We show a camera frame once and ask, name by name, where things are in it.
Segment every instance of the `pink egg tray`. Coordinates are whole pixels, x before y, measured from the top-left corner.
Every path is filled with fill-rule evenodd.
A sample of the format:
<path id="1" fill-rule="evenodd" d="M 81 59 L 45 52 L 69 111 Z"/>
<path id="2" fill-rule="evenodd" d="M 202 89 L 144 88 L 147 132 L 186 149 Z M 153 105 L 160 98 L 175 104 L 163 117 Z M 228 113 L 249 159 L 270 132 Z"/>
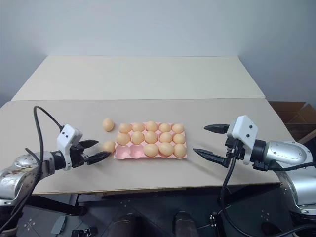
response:
<path id="1" fill-rule="evenodd" d="M 161 122 L 156 122 L 156 124 L 158 125 L 158 130 L 155 132 L 155 134 L 157 134 L 157 137 L 158 137 L 158 140 L 157 142 L 155 142 L 155 144 L 159 147 L 159 145 L 161 144 L 161 142 L 159 141 L 159 138 L 160 138 L 160 135 L 162 134 L 161 131 L 159 131 L 159 125 L 161 124 Z M 128 134 L 130 136 L 132 136 L 132 134 L 134 133 L 134 131 L 130 131 Z M 173 138 L 173 135 L 175 134 L 174 131 L 170 131 L 169 132 L 171 135 L 172 135 L 172 138 Z M 183 131 L 181 133 L 184 137 L 186 136 L 185 132 Z M 126 159 L 126 158 L 133 158 L 133 159 L 139 159 L 139 158 L 150 158 L 148 156 L 146 156 L 143 152 L 143 147 L 146 146 L 148 143 L 143 141 L 141 144 L 139 145 L 135 145 L 134 143 L 132 142 L 129 142 L 126 144 L 126 146 L 121 146 L 120 144 L 118 144 L 117 142 L 115 143 L 115 153 L 114 153 L 114 159 Z M 174 154 L 166 157 L 164 156 L 163 154 L 161 154 L 160 152 L 155 156 L 155 157 L 152 157 L 152 158 L 164 158 L 164 159 L 167 159 L 167 158 L 177 158 L 177 159 L 183 159 L 183 158 L 186 158 L 187 155 L 185 155 L 184 157 L 182 158 L 177 158 Z"/>

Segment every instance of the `gray floor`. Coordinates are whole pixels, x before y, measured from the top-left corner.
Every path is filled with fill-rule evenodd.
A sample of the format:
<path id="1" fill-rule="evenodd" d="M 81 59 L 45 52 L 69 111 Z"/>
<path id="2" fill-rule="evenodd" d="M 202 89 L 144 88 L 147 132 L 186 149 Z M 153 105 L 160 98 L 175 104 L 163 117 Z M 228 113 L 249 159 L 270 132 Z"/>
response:
<path id="1" fill-rule="evenodd" d="M 69 203 L 70 195 L 48 195 L 50 199 Z M 198 228 L 209 224 L 212 212 L 218 212 L 217 195 L 152 195 L 143 198 L 108 199 L 86 203 L 89 212 L 82 217 L 67 217 L 66 226 L 60 237 L 70 237 L 74 229 L 85 229 L 89 226 L 98 228 L 98 237 L 106 237 L 113 221 L 121 215 L 134 213 L 142 220 L 143 236 L 171 237 L 172 220 L 179 210 L 191 214 Z M 239 202 L 227 209 L 235 223 L 244 231 L 255 236 L 264 236 L 260 230 L 263 221 L 269 220 L 283 230 L 292 227 L 289 214 L 279 189 L 269 191 L 257 197 Z M 24 208 L 24 215 L 19 221 L 18 237 L 55 237 L 51 229 L 61 216 L 60 213 Z M 225 224 L 228 237 L 241 236 Z M 200 228 L 201 237 L 215 236 L 210 226 Z"/>

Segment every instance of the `egg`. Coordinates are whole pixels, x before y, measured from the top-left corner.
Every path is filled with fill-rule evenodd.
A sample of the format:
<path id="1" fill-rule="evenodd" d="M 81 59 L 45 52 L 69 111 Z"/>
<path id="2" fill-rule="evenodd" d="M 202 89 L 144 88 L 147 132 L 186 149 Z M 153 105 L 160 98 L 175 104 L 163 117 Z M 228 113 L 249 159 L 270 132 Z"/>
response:
<path id="1" fill-rule="evenodd" d="M 176 144 L 183 144 L 186 142 L 186 138 L 182 134 L 175 134 L 172 140 Z"/>
<path id="2" fill-rule="evenodd" d="M 164 132 L 159 137 L 160 142 L 171 142 L 172 141 L 172 135 L 168 132 Z"/>
<path id="3" fill-rule="evenodd" d="M 115 142 L 113 141 L 106 141 L 103 143 L 102 150 L 104 152 L 114 152 L 115 151 Z"/>
<path id="4" fill-rule="evenodd" d="M 155 143 L 156 141 L 157 141 L 157 134 L 151 131 L 145 133 L 145 142 Z"/>
<path id="5" fill-rule="evenodd" d="M 159 151 L 166 157 L 169 157 L 173 154 L 173 146 L 170 143 L 163 142 L 159 145 Z"/>
<path id="6" fill-rule="evenodd" d="M 182 144 L 176 144 L 173 147 L 174 151 L 173 154 L 177 157 L 177 158 L 182 158 L 186 155 L 186 147 Z"/>
<path id="7" fill-rule="evenodd" d="M 158 129 L 158 125 L 154 121 L 148 121 L 146 123 L 146 130 L 151 132 L 156 132 Z"/>
<path id="8" fill-rule="evenodd" d="M 174 131 L 175 133 L 182 133 L 184 131 L 184 126 L 183 124 L 180 123 L 176 123 L 172 126 L 172 131 Z"/>
<path id="9" fill-rule="evenodd" d="M 132 143 L 139 145 L 144 141 L 144 134 L 140 131 L 136 131 L 132 134 Z"/>
<path id="10" fill-rule="evenodd" d="M 147 144 L 143 148 L 144 154 L 149 158 L 153 158 L 158 154 L 159 148 L 155 144 Z"/>
<path id="11" fill-rule="evenodd" d="M 118 133 L 117 135 L 117 143 L 121 146 L 126 146 L 127 143 L 130 142 L 130 136 L 125 133 Z"/>
<path id="12" fill-rule="evenodd" d="M 171 127 L 166 122 L 160 124 L 160 126 L 159 126 L 159 131 L 161 131 L 161 132 L 169 132 L 170 130 L 171 130 Z"/>
<path id="13" fill-rule="evenodd" d="M 133 131 L 136 132 L 136 131 L 144 131 L 145 130 L 145 125 L 143 123 L 135 123 L 133 125 Z"/>
<path id="14" fill-rule="evenodd" d="M 129 133 L 132 130 L 132 125 L 130 123 L 121 123 L 118 127 L 121 133 Z"/>
<path id="15" fill-rule="evenodd" d="M 103 129 L 107 132 L 110 132 L 114 128 L 114 122 L 110 118 L 106 118 L 102 122 Z"/>

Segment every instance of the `table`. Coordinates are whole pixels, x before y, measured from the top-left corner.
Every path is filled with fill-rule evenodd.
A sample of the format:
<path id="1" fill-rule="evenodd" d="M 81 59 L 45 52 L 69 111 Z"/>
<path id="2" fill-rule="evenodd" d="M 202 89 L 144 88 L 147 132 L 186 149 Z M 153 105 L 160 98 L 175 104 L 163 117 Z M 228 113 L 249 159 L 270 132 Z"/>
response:
<path id="1" fill-rule="evenodd" d="M 59 170 L 36 186 L 35 193 L 90 193 L 121 190 L 147 190 L 177 187 L 221 186 L 227 169 L 206 161 L 192 148 L 225 155 L 226 136 L 203 130 L 213 123 L 230 123 L 248 115 L 259 128 L 258 139 L 292 140 L 280 118 L 264 98 L 196 100 L 55 100 L 11 101 L 0 110 L 0 168 L 12 164 L 25 153 L 24 148 L 39 151 L 32 108 L 40 105 L 60 123 L 71 124 L 83 132 L 83 139 L 101 143 L 114 140 L 121 122 L 181 122 L 186 129 L 187 159 L 115 160 L 112 157 L 70 171 Z M 45 150 L 56 150 L 58 129 L 44 115 L 40 124 Z M 112 118 L 114 131 L 102 130 L 102 120 Z M 100 151 L 95 146 L 89 154 Z M 230 185 L 278 182 L 273 172 L 260 172 L 238 161 Z"/>
<path id="2" fill-rule="evenodd" d="M 236 56 L 48 56 L 12 100 L 264 97 Z"/>

